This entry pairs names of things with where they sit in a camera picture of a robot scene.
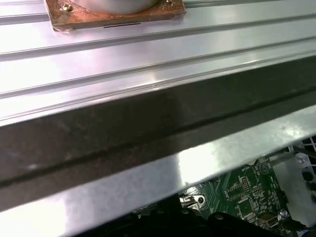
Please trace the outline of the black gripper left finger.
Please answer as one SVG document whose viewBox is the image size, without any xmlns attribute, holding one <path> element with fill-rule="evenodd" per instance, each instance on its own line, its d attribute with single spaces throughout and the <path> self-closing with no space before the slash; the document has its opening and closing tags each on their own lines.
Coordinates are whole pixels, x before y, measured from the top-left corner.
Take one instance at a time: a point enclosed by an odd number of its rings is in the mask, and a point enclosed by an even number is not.
<svg viewBox="0 0 316 237">
<path fill-rule="evenodd" d="M 147 214 L 130 213 L 100 226 L 97 237 L 168 237 L 170 236 L 170 198 L 147 208 Z"/>
</svg>

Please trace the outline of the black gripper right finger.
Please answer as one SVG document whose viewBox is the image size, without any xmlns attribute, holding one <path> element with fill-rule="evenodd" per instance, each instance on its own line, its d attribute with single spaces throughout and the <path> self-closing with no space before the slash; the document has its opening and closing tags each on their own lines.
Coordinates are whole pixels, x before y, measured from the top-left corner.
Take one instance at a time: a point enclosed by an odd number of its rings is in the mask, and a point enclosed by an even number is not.
<svg viewBox="0 0 316 237">
<path fill-rule="evenodd" d="M 227 213 L 216 212 L 208 219 L 183 208 L 178 195 L 169 198 L 169 227 L 172 237 L 277 237 L 278 235 L 240 220 Z"/>
</svg>

